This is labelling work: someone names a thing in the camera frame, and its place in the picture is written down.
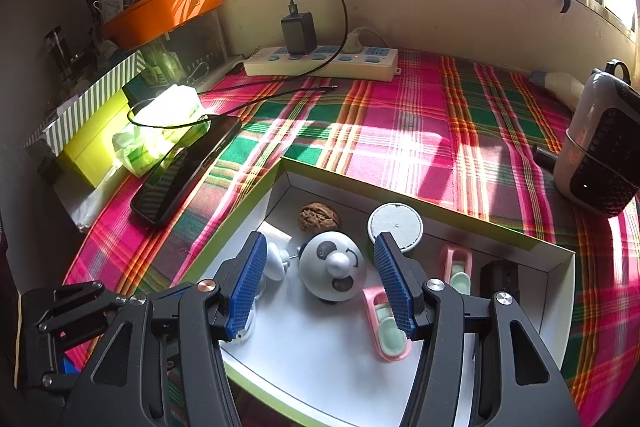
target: panda figurine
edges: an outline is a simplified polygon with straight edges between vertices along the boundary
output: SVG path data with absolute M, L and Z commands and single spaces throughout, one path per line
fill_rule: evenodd
M 302 282 L 323 302 L 346 301 L 364 288 L 364 257 L 343 233 L 319 233 L 301 248 L 299 256 Z

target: striped box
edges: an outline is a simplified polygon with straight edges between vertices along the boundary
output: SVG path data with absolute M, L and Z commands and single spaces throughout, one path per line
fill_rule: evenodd
M 62 115 L 41 124 L 25 146 L 43 141 L 54 156 L 60 156 L 65 146 L 102 104 L 145 68 L 142 52 L 129 55 L 87 89 Z

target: smartphone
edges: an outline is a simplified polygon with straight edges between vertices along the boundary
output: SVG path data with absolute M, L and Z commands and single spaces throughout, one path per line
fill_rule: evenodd
M 133 196 L 131 210 L 155 227 L 166 225 L 239 130 L 239 118 L 220 116 L 203 136 L 181 139 Z

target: metal screw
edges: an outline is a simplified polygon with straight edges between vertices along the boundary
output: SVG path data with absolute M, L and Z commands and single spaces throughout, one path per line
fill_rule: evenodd
M 429 279 L 427 281 L 427 288 L 433 290 L 434 292 L 441 292 L 444 290 L 444 282 L 440 279 Z
M 212 292 L 216 289 L 216 282 L 213 279 L 203 279 L 198 283 L 198 290 L 201 292 Z
M 500 302 L 500 304 L 504 304 L 505 306 L 508 306 L 513 302 L 513 297 L 511 297 L 511 295 L 509 295 L 507 292 L 498 292 L 495 295 L 495 300 Z
M 135 295 L 130 296 L 129 301 L 132 306 L 142 306 L 146 302 L 146 295 L 143 293 L 136 293 Z

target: white bottle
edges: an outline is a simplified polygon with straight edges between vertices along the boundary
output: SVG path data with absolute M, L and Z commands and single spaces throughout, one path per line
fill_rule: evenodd
M 571 109 L 571 112 L 575 112 L 578 100 L 580 100 L 580 95 L 584 89 L 584 84 L 569 73 L 536 71 L 531 74 L 529 81 L 535 86 L 544 87 L 551 91 L 560 102 Z

